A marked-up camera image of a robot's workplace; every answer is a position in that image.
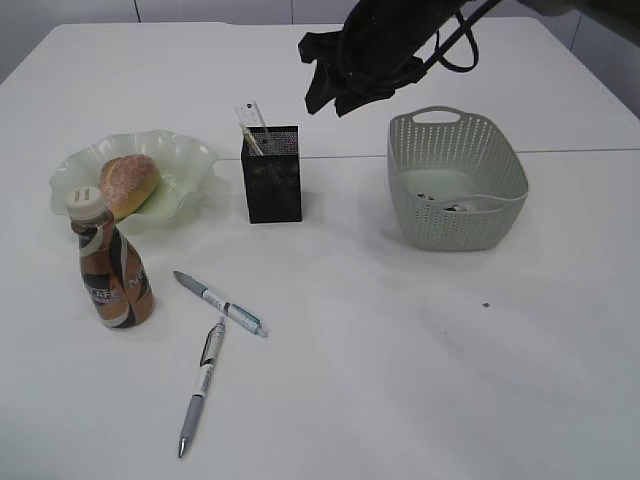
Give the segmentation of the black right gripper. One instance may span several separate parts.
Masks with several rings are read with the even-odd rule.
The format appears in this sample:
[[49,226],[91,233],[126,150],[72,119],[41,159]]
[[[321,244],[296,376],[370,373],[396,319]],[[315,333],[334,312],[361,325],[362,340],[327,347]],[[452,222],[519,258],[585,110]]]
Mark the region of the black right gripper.
[[309,114],[334,101],[343,117],[395,90],[418,81],[427,67],[415,53],[450,18],[467,36],[470,21],[462,1],[360,1],[342,28],[306,33],[298,44],[300,59],[315,63],[305,95]]

